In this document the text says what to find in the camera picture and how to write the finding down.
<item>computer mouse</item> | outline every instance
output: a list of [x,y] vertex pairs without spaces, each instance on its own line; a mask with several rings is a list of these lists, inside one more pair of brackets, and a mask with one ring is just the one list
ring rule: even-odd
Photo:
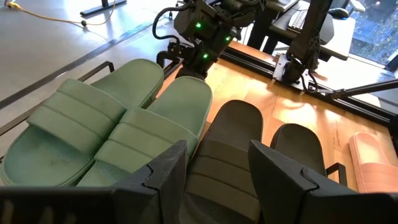
[[342,9],[342,8],[329,9],[329,14],[337,19],[349,18],[348,11],[346,9]]

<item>green slide sandal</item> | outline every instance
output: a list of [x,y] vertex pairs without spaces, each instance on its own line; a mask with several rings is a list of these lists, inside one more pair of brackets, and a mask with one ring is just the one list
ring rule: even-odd
[[211,105],[210,87],[180,77],[147,110],[131,109],[95,155],[78,186],[106,187],[126,178],[179,140],[192,157]]
[[145,107],[162,86],[163,70],[133,60],[87,85],[66,80],[28,118],[0,170],[6,185],[76,185],[129,108]]

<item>black desk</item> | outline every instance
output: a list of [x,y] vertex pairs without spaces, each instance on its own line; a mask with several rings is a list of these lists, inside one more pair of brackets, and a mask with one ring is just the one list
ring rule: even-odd
[[[290,45],[291,41],[297,36],[297,33],[287,30],[287,24],[297,9],[302,10],[308,7],[308,2],[299,1],[283,14],[268,8],[268,10],[273,11],[275,16],[279,14],[279,18],[273,24],[273,19],[270,20],[269,17],[268,22],[270,22],[268,24],[265,23],[266,21],[264,22],[259,18],[258,21],[256,21],[258,25],[254,23],[248,46],[260,49],[266,35],[269,38],[263,52],[267,54],[273,53],[278,41]],[[354,34],[355,20],[352,18],[348,18],[347,20],[333,19],[333,25],[335,27],[335,36],[328,44],[321,45],[320,59],[328,61],[331,56],[334,56],[342,60],[347,60]]]

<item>yellow cable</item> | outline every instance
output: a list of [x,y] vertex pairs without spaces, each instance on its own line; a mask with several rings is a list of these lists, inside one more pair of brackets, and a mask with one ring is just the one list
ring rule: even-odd
[[36,14],[36,13],[34,13],[34,12],[30,12],[30,11],[28,11],[28,10],[22,8],[20,5],[18,5],[17,3],[14,3],[14,2],[7,2],[7,3],[6,3],[6,6],[11,7],[11,8],[14,8],[14,9],[18,9],[18,10],[20,10],[20,11],[22,11],[22,12],[26,12],[26,13],[32,15],[32,16],[39,17],[39,18],[41,18],[41,19],[50,20],[50,21],[69,22],[69,23],[74,23],[74,24],[81,24],[81,25],[83,25],[83,26],[86,26],[86,25],[100,26],[100,25],[103,25],[103,24],[107,23],[107,22],[110,20],[112,14],[113,14],[114,8],[116,7],[116,0],[113,1],[113,7],[112,7],[112,12],[111,12],[111,14],[109,15],[109,17],[108,17],[104,22],[102,22],[102,23],[100,23],[100,24],[87,23],[87,22],[84,21],[84,20],[81,21],[81,22],[77,22],[77,21],[69,21],[69,20],[65,20],[65,19],[56,19],[56,18],[51,18],[51,17],[47,17],[47,16],[41,16],[41,15],[38,15],[38,14]]

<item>keyboard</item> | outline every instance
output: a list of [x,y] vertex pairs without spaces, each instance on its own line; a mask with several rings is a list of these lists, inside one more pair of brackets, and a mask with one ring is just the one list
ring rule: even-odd
[[307,10],[295,12],[292,18],[290,18],[287,29],[296,33],[301,33],[305,22],[305,16],[307,16]]

